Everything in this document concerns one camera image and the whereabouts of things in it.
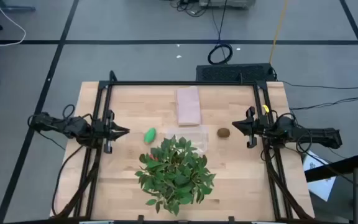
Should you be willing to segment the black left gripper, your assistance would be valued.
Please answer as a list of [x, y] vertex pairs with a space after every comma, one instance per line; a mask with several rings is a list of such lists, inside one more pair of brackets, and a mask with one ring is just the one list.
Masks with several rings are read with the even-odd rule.
[[117, 125], [114, 122], [114, 118], [114, 112], [112, 110], [108, 110], [106, 113], [106, 119], [98, 119], [93, 125], [93, 147], [101, 147], [106, 154], [112, 154], [111, 141], [113, 140], [113, 133], [115, 141], [118, 138], [130, 133], [130, 129]]

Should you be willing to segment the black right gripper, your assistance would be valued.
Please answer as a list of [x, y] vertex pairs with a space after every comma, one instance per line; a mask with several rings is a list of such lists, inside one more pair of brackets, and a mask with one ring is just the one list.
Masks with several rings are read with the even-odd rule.
[[255, 108], [251, 106], [246, 111], [246, 119], [241, 121], [233, 121], [232, 125], [237, 128], [243, 135], [249, 136], [247, 142], [248, 148], [253, 148], [257, 145], [257, 139], [255, 135], [262, 136], [267, 126], [267, 116], [261, 115], [258, 118], [254, 118]]

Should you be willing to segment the green toy fruit orange face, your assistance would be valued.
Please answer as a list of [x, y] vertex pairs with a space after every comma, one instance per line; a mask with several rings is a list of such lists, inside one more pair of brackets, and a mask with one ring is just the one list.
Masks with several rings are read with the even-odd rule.
[[155, 128], [150, 128], [144, 136], [144, 142], [146, 144], [150, 144], [155, 140], [156, 137], [156, 129]]

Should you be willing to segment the clear plastic container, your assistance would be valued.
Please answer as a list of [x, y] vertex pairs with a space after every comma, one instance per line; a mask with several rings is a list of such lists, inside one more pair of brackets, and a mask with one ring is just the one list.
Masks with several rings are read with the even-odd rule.
[[177, 140], [185, 138], [191, 141], [191, 146], [195, 147], [195, 152], [202, 156], [208, 150], [208, 129], [206, 126], [179, 127], [168, 129], [165, 137], [171, 139], [176, 137]]

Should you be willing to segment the black mesh computer case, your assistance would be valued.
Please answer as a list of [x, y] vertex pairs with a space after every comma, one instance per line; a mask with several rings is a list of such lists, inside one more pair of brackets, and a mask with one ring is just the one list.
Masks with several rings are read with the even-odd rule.
[[277, 79], [274, 69], [269, 63], [245, 63], [230, 65], [198, 65], [196, 81], [206, 82], [254, 82], [265, 80], [273, 82]]

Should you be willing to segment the pink folded cloth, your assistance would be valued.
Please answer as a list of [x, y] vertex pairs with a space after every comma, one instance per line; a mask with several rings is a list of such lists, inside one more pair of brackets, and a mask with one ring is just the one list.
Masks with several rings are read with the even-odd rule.
[[201, 124], [200, 96], [197, 86], [179, 88], [175, 92], [177, 123], [179, 126]]

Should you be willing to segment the green leafy plant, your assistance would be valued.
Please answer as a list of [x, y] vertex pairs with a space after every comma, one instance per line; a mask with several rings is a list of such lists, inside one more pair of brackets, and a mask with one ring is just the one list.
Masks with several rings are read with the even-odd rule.
[[154, 206], [156, 212], [165, 209], [177, 216], [182, 205], [200, 204], [211, 194], [216, 174], [207, 168], [207, 157], [195, 150], [191, 141], [174, 136], [139, 156], [142, 165], [135, 176], [141, 190], [151, 196], [146, 205]]

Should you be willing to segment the white paper sheet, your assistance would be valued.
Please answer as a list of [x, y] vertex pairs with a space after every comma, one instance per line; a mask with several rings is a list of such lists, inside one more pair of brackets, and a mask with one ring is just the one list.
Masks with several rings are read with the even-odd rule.
[[[322, 165], [328, 165], [328, 162], [311, 151], [307, 153], [303, 160], [303, 170], [305, 172], [310, 169], [320, 167]], [[311, 193], [315, 194], [316, 196], [327, 202], [333, 189], [335, 180], [336, 177], [330, 177], [328, 179], [308, 182], [308, 189]]]

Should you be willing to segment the grey equipment box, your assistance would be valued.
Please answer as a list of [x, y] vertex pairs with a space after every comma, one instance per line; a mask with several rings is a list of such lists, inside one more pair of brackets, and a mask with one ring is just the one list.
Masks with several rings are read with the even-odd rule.
[[234, 7], [248, 9], [255, 4], [256, 0], [198, 0], [201, 7]]

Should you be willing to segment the grey furniture base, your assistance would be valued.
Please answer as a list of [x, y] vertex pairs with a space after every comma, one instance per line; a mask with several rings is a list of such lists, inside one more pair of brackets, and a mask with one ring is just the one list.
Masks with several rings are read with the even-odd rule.
[[36, 8], [33, 6], [11, 6], [0, 0], [0, 12], [34, 12]]

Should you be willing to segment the black metal table frame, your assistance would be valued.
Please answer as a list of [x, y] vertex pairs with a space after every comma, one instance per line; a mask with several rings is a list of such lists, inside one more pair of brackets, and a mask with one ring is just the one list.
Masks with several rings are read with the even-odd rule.
[[[255, 105], [255, 84], [199, 82], [202, 123], [208, 130], [208, 169], [216, 174], [214, 189], [201, 204], [182, 207], [178, 215], [156, 211], [146, 205], [149, 195], [141, 191], [135, 172], [139, 156], [149, 147], [142, 139], [155, 127], [158, 140], [175, 128], [175, 92], [192, 86], [191, 81], [126, 82], [114, 84], [109, 98], [116, 122], [130, 133], [113, 143], [112, 154], [102, 154], [96, 180], [85, 192], [75, 213], [95, 220], [272, 221], [277, 215], [293, 213], [277, 186], [267, 174], [260, 158], [261, 145], [249, 149], [246, 138], [231, 127], [244, 119], [248, 107]], [[220, 127], [230, 127], [228, 139], [217, 136]]]

